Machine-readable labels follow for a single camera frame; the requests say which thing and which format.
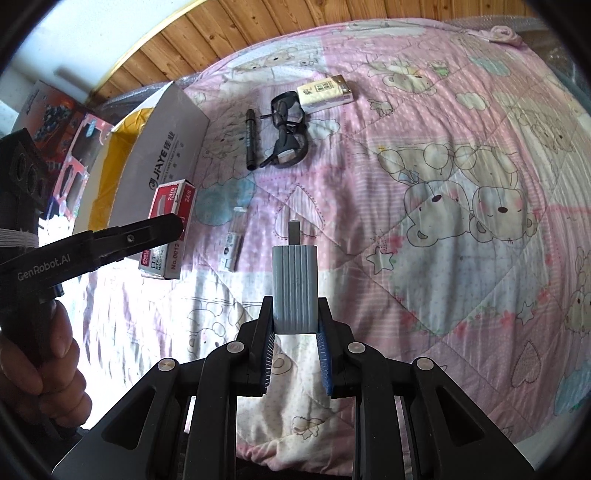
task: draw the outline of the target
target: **white cardboard box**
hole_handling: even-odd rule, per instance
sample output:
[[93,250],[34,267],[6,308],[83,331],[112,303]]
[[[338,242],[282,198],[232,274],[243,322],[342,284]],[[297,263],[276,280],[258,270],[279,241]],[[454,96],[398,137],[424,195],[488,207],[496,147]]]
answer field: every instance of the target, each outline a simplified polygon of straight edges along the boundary
[[[163,86],[133,112],[145,108],[154,110],[125,162],[108,226],[145,220],[158,185],[193,177],[209,125],[207,116],[173,82]],[[101,174],[102,165],[95,164],[82,196],[75,233],[88,229]]]

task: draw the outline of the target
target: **star pattern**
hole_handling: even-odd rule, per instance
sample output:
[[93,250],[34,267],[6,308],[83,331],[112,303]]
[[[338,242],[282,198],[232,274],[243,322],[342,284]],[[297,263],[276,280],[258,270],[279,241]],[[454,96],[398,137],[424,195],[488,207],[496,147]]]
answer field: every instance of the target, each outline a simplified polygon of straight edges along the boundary
[[369,262],[374,264],[374,275],[377,275],[382,270],[394,270],[396,260],[392,259],[393,256],[392,252],[383,254],[379,247],[376,247],[375,253],[367,258]]
[[527,302],[523,302],[523,307],[521,311],[517,314],[517,318],[521,320],[521,323],[525,326],[527,322],[529,322],[532,318],[534,318],[534,314],[532,313],[532,309],[534,308],[534,302],[530,303],[529,305]]

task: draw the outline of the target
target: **metal screw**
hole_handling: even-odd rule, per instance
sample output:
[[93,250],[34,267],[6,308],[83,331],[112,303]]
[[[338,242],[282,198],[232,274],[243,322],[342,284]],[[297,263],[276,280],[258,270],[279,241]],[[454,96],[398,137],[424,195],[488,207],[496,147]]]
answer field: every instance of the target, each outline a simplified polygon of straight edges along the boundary
[[421,370],[431,370],[434,367],[433,361],[426,356],[417,360],[417,367]]
[[242,342],[230,342],[226,345],[226,349],[230,353],[240,353],[244,350],[244,343]]
[[361,342],[351,342],[347,348],[351,353],[363,353],[365,352],[365,345]]
[[170,372],[176,363],[172,358],[163,358],[160,362],[158,362],[158,370],[161,372]]

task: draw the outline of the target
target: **product packaging box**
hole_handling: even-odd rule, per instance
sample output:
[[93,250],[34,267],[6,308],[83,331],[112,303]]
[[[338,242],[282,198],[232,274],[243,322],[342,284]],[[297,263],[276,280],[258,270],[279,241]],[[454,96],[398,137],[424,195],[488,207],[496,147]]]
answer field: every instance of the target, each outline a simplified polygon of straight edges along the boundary
[[82,195],[74,233],[148,218],[156,188],[190,179],[209,119],[170,82],[115,125]]
[[78,127],[53,189],[59,214],[73,220],[92,167],[113,125],[87,113]]
[[353,92],[342,75],[306,83],[297,88],[297,94],[301,109],[306,113],[319,112],[353,101]]
[[149,218],[174,213],[183,221],[184,229],[176,242],[144,250],[139,261],[139,269],[143,275],[162,280],[180,278],[185,238],[194,203],[195,187],[187,180],[164,183],[156,188]]
[[[52,189],[87,108],[62,91],[38,80],[12,127],[26,128],[49,169]],[[51,199],[43,218],[57,213]]]

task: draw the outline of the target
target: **bedspread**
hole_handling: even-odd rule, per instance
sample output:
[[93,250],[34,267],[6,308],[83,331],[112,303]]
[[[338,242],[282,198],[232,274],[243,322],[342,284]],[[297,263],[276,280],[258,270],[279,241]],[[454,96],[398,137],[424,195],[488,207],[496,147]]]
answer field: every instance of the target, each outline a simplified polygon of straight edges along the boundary
[[[309,115],[300,164],[249,172],[246,110],[328,74],[354,103]],[[576,408],[591,384],[591,118],[527,46],[428,20],[330,25],[221,60],[186,92],[211,123],[181,280],[124,261],[72,287],[83,372],[111,385],[98,411],[160,358],[204,357],[256,318],[291,219],[358,341],[433,358],[514,442]],[[277,131],[258,131],[264,158]],[[248,218],[227,273],[235,206]],[[353,425],[353,402],[324,394],[314,336],[278,336],[268,394],[239,399],[238,453],[347,475]]]

